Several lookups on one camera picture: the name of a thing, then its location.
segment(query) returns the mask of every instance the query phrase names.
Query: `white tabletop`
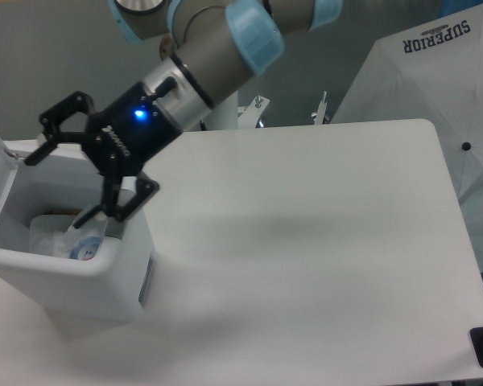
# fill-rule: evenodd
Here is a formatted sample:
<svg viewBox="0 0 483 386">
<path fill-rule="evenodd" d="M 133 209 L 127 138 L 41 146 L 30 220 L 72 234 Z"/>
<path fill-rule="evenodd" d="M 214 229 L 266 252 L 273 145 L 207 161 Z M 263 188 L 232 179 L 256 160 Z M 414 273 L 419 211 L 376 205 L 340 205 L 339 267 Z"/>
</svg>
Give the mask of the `white tabletop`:
<svg viewBox="0 0 483 386">
<path fill-rule="evenodd" d="M 483 285 L 429 123 L 186 133 L 145 170 L 145 318 L 45 311 L 0 280 L 0 384 L 483 377 Z"/>
</svg>

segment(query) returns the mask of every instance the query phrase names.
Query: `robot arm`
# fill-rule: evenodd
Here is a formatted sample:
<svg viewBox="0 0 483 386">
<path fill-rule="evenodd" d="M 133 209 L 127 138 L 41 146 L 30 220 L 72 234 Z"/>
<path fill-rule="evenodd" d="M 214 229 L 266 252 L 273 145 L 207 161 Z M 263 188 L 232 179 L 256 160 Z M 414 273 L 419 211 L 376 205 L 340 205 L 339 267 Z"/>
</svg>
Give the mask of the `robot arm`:
<svg viewBox="0 0 483 386">
<path fill-rule="evenodd" d="M 125 8 L 137 7 L 130 14 L 136 18 L 143 15 L 154 18 L 166 10 L 165 1 L 117 0 Z M 265 8 L 257 0 L 237 0 L 236 2 L 208 0 L 218 7 L 206 7 L 206 2 L 196 0 L 174 0 L 170 4 L 170 29 L 181 46 L 171 57 L 164 60 L 143 80 L 132 86 L 115 102 L 101 112 L 96 112 L 90 96 L 75 92 L 47 112 L 41 114 L 39 121 L 43 125 L 46 142 L 25 159 L 28 166 L 35 166 L 46 158 L 59 143 L 71 142 L 81 145 L 89 160 L 104 177 L 101 203 L 83 216 L 76 228 L 94 217 L 99 212 L 113 217 L 117 221 L 129 219 L 158 189 L 159 185 L 143 172 L 146 161 L 156 155 L 183 131 L 190 129 L 200 119 L 225 98 L 238 90 L 253 76 L 261 74 L 283 52 L 283 37 L 270 16 L 269 6 L 279 16 L 285 28 L 295 30 L 297 23 L 291 22 L 291 13 L 305 3 L 338 4 L 335 17 L 340 12 L 341 0 L 308 0 L 305 2 L 264 1 Z M 153 6 L 145 9 L 142 5 Z M 210 10 L 220 10 L 213 25 L 205 25 L 201 18 Z M 188 14 L 185 26 L 174 25 L 181 14 Z M 308 22 L 310 28 L 316 17 L 314 12 Z M 138 20 L 139 26 L 148 24 Z M 200 26 L 200 39 L 188 33 L 191 25 Z M 140 36 L 157 34 L 159 27 L 151 32 L 142 33 L 142 28 L 134 28 Z M 65 133 L 60 125 L 75 113 L 88 115 L 83 133 Z M 135 176 L 136 195 L 123 206 L 118 205 L 118 196 L 122 179 Z"/>
</svg>

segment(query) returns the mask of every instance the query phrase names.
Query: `plastic bag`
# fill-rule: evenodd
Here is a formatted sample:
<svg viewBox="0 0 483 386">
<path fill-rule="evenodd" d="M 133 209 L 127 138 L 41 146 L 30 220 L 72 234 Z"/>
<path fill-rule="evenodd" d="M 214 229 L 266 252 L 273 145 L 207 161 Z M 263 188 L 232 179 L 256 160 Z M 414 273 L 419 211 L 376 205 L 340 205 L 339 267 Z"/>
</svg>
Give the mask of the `plastic bag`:
<svg viewBox="0 0 483 386">
<path fill-rule="evenodd" d="M 31 221 L 29 252 L 82 261 L 93 259 L 104 237 L 107 220 L 93 218 L 79 229 L 72 225 L 89 209 L 78 216 L 35 217 Z"/>
</svg>

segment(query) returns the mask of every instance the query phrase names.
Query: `white box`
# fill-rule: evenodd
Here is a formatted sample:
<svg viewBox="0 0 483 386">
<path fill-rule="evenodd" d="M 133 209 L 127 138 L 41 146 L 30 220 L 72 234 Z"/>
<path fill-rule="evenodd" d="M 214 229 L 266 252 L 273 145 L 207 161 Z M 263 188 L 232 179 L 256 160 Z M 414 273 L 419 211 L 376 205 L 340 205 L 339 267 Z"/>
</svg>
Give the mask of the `white box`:
<svg viewBox="0 0 483 386">
<path fill-rule="evenodd" d="M 49 309 L 126 322 L 140 318 L 155 256 L 143 212 L 124 224 L 109 220 L 89 261 L 29 253 L 31 220 L 53 209 L 99 203 L 102 177 L 80 151 L 58 149 L 33 167 L 12 154 L 25 156 L 35 146 L 10 146 L 0 138 L 0 277 Z"/>
</svg>

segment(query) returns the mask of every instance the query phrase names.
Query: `white umbrella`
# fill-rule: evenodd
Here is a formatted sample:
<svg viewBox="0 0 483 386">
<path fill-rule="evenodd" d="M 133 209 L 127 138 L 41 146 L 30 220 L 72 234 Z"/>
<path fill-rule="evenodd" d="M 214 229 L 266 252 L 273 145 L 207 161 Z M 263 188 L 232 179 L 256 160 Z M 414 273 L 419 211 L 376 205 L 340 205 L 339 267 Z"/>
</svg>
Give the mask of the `white umbrella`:
<svg viewBox="0 0 483 386">
<path fill-rule="evenodd" d="M 332 123 L 407 118 L 435 125 L 462 196 L 483 174 L 483 4 L 378 40 Z M 483 250 L 483 203 L 466 217 Z"/>
</svg>

